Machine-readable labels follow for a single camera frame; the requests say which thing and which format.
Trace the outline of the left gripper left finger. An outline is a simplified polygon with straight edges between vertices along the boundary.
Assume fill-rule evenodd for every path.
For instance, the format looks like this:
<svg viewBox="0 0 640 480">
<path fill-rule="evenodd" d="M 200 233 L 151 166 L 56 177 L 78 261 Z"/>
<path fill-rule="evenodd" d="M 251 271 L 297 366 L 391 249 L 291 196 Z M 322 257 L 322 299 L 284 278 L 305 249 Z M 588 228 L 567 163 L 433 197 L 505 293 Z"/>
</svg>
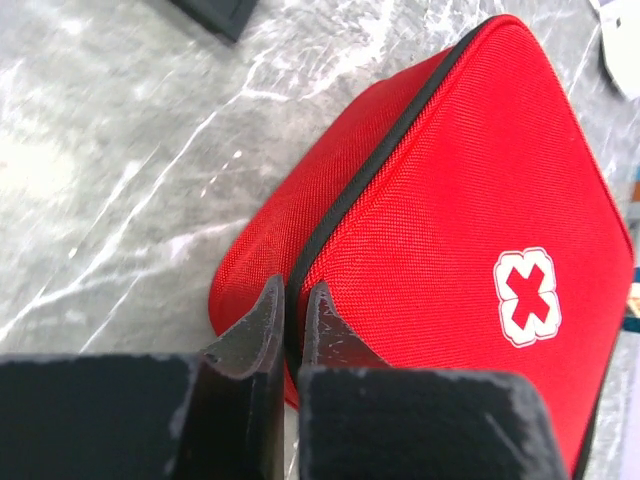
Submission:
<svg viewBox="0 0 640 480">
<path fill-rule="evenodd" d="M 5 355 L 5 479 L 283 477 L 284 285 L 197 353 Z"/>
</svg>

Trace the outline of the red black medicine case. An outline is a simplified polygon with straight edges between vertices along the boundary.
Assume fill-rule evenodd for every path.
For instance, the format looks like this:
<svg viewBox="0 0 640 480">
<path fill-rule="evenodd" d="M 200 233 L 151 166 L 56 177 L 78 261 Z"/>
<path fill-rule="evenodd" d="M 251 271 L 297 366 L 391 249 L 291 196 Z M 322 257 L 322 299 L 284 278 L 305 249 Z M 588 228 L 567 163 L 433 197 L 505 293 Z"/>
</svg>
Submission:
<svg viewBox="0 0 640 480">
<path fill-rule="evenodd" d="M 343 111 L 228 250 L 209 318 L 224 333 L 281 275 L 295 373 L 325 282 L 395 367 L 526 376 L 581 478 L 633 266 L 548 58 L 502 14 Z"/>
</svg>

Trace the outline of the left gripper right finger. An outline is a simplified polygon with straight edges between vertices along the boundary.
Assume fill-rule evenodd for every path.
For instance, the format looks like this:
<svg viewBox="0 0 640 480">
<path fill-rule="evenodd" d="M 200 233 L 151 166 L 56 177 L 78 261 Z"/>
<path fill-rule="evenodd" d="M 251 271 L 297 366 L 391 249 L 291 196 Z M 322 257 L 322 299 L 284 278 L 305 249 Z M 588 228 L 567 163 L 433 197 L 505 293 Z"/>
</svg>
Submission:
<svg viewBox="0 0 640 480">
<path fill-rule="evenodd" d="M 510 373 L 397 369 L 339 316 L 307 307 L 298 374 L 303 479 L 564 479 L 546 406 Z"/>
</svg>

